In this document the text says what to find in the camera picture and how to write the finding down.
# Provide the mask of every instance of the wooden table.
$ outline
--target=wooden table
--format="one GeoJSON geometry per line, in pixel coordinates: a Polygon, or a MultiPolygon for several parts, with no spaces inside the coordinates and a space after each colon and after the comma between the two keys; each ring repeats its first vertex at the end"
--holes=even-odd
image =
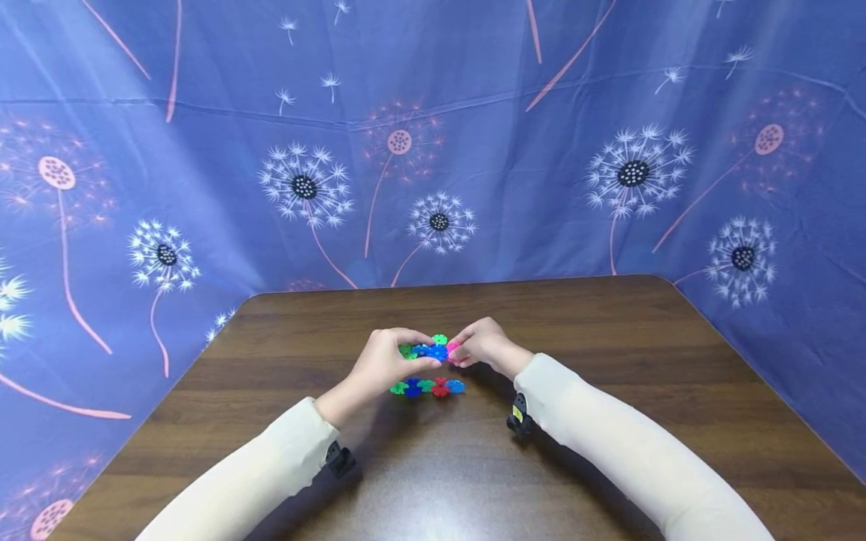
{"type": "MultiPolygon", "coordinates": [[[[133,539],[283,410],[336,384],[370,330],[453,336],[484,315],[670,430],[777,539],[864,539],[856,478],[669,283],[631,276],[256,297],[52,541],[133,539]]],[[[661,538],[585,460],[544,435],[515,443],[510,383],[486,367],[468,372],[465,395],[388,395],[360,412],[340,438],[360,467],[341,481],[323,472],[250,539],[661,538]]]]}

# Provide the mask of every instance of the cream sleeve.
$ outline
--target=cream sleeve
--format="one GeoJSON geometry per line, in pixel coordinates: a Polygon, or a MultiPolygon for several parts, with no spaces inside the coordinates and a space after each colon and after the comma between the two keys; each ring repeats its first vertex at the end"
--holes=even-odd
{"type": "Polygon", "coordinates": [[[137,541],[242,541],[310,486],[338,434],[305,398],[189,485],[137,541]]]}
{"type": "Polygon", "coordinates": [[[772,541],[712,468],[646,415],[543,353],[514,379],[527,413],[598,468],[668,541],[772,541]]]}

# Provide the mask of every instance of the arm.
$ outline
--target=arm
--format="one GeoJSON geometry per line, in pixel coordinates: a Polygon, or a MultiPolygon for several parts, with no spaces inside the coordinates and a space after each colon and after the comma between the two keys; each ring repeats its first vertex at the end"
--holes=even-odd
{"type": "Polygon", "coordinates": [[[772,541],[739,494],[646,415],[515,345],[490,318],[455,341],[462,344],[451,353],[458,366],[483,361],[514,381],[541,429],[597,467],[668,541],[772,541]]]}
{"type": "Polygon", "coordinates": [[[398,344],[433,344],[409,329],[374,331],[352,373],[318,400],[305,398],[264,432],[181,492],[137,541],[241,541],[325,465],[327,448],[349,417],[399,381],[437,368],[435,359],[403,359],[398,344]]]}

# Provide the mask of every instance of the right hand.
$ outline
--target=right hand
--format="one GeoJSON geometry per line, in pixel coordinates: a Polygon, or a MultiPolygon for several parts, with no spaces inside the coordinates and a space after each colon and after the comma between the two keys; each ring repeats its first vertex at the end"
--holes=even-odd
{"type": "Polygon", "coordinates": [[[533,360],[533,354],[509,340],[492,318],[479,319],[451,341],[460,344],[449,354],[455,366],[486,363],[512,381],[533,360]]]}

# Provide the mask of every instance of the blue fabric backdrop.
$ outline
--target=blue fabric backdrop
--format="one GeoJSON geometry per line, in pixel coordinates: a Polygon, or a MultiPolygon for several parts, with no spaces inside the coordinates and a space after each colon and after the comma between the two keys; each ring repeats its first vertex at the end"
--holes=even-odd
{"type": "Polygon", "coordinates": [[[866,476],[859,0],[368,4],[0,4],[0,541],[273,291],[658,274],[866,476]]]}

